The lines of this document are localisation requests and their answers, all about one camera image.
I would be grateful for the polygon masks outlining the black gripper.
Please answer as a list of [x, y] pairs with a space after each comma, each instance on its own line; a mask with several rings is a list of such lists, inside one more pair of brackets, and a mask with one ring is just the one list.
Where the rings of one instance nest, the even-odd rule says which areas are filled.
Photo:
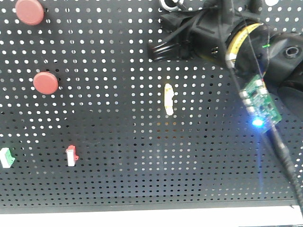
[[199, 57], [224, 63], [234, 29], [242, 23], [236, 15], [246, 9], [244, 0], [205, 0], [202, 9], [163, 14], [161, 28], [168, 35], [159, 43], [149, 43], [148, 57], [153, 61], [187, 61]]

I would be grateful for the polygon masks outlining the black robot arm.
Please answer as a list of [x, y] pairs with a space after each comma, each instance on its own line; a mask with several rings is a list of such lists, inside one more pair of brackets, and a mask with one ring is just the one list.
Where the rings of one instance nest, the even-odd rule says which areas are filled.
[[243, 79], [260, 74], [297, 117], [303, 116], [303, 36], [278, 32], [261, 19], [260, 0], [206, 0], [200, 10], [170, 9], [161, 16], [168, 32], [148, 45], [153, 61], [201, 58]]

